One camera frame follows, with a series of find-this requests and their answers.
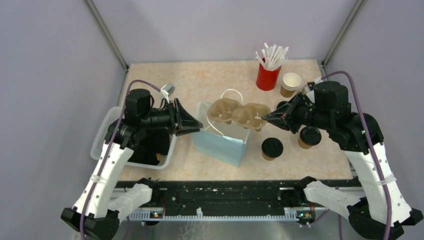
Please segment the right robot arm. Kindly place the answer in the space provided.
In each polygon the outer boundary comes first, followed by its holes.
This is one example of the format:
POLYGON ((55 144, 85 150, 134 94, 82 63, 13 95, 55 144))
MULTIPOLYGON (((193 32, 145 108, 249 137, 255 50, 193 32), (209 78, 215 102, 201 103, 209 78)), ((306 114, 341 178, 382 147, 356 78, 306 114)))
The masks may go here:
POLYGON ((298 93, 264 119, 292 133, 326 131, 354 167, 365 193, 363 197, 351 195, 307 176, 294 185, 297 205, 322 205, 346 218, 369 240, 398 239, 404 226, 423 220, 422 212, 410 207, 401 194, 377 121, 369 114, 352 112, 347 87, 335 81, 320 82, 314 87, 313 100, 298 93))

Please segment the brown paper coffee cup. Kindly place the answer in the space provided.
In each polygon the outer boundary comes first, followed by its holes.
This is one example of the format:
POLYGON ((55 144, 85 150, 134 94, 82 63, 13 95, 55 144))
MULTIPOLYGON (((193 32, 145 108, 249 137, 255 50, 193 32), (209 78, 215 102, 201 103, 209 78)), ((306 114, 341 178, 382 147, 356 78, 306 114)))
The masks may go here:
POLYGON ((298 139, 297 143, 302 149, 305 149, 305 150, 310 149, 312 147, 312 145, 306 144, 300 138, 298 139))

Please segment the single cardboard cup carrier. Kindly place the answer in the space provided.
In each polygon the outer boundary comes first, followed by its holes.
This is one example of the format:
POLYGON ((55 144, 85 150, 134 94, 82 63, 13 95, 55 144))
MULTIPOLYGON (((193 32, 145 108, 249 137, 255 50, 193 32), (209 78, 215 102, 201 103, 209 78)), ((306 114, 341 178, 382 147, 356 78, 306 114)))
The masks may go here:
POLYGON ((242 104, 231 98, 216 100, 206 112, 208 120, 230 125, 235 122, 244 129, 260 132, 267 124, 263 117, 271 113, 271 108, 264 104, 242 104))

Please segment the black plastic cup lid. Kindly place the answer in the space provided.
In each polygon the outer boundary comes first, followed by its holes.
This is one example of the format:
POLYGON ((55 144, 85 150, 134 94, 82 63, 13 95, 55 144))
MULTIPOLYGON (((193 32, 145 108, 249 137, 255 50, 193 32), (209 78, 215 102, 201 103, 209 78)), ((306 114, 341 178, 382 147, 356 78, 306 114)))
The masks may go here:
POLYGON ((306 126, 300 131, 299 138, 313 147, 321 142, 322 134, 318 128, 306 126))

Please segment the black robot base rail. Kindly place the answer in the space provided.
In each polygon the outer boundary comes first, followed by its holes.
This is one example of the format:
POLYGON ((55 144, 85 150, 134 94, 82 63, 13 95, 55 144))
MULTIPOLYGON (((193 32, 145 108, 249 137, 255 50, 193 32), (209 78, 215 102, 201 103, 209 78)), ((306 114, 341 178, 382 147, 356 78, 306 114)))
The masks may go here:
POLYGON ((317 210, 354 212, 364 205, 357 180, 324 180, 329 192, 307 200, 300 188, 305 180, 158 181, 151 201, 136 210, 163 211, 162 216, 281 216, 297 211, 298 221, 313 221, 317 210))

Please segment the light blue paper bag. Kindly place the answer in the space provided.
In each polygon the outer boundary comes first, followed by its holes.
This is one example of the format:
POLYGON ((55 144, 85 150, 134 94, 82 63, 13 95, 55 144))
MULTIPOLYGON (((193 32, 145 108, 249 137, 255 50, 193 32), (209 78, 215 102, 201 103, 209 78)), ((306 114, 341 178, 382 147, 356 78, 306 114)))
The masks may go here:
POLYGON ((207 112, 212 105, 201 101, 196 106, 195 118, 203 128, 192 135, 194 146, 200 153, 239 167, 247 151, 251 130, 237 125, 232 119, 229 122, 210 119, 207 112))

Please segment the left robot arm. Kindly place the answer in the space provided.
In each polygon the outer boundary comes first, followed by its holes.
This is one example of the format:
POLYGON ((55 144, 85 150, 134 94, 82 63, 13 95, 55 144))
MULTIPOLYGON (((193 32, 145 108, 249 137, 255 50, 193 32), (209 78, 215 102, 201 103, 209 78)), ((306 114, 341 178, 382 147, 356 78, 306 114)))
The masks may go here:
POLYGON ((64 208, 61 219, 81 238, 111 240, 120 224, 138 207, 160 202, 157 183, 142 178, 126 193, 112 200, 125 164, 153 130, 166 130, 176 137, 199 132, 203 124, 191 116, 178 98, 162 109, 153 107, 154 98, 143 88, 129 90, 120 116, 107 129, 100 159, 73 207, 64 208))

